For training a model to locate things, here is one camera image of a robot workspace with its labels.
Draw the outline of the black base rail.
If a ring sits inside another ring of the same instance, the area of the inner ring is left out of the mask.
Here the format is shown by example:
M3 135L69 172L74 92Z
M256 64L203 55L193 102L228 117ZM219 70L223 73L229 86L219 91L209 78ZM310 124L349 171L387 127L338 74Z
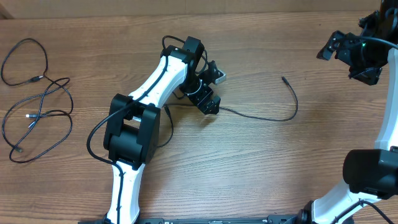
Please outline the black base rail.
M227 219L176 219L138 218L134 224L299 224L312 223L297 215L268 215L265 218L227 218Z

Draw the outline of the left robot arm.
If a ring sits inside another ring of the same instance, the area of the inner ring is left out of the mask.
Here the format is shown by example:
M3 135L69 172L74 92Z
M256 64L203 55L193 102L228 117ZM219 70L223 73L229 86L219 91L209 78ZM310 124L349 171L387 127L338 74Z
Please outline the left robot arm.
M181 48L164 47L158 67L128 96L117 94L111 101L103 146L113 163L113 192L104 223L135 223L139 219L139 192L145 166L159 148L160 111L179 88L203 114L217 114L221 99L210 83L226 75L215 62L196 72L205 47L188 37Z

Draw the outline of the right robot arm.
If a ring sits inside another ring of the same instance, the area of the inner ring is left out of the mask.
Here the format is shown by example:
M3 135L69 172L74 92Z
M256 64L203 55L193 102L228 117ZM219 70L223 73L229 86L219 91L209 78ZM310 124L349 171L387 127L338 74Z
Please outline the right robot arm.
M349 66L349 78L373 86L388 67L387 98L382 124L370 149L353 149L345 157L342 179L324 196L309 201L288 223L353 223L353 216L397 195L397 1L382 0L380 8L358 22L359 35L336 30L317 54Z

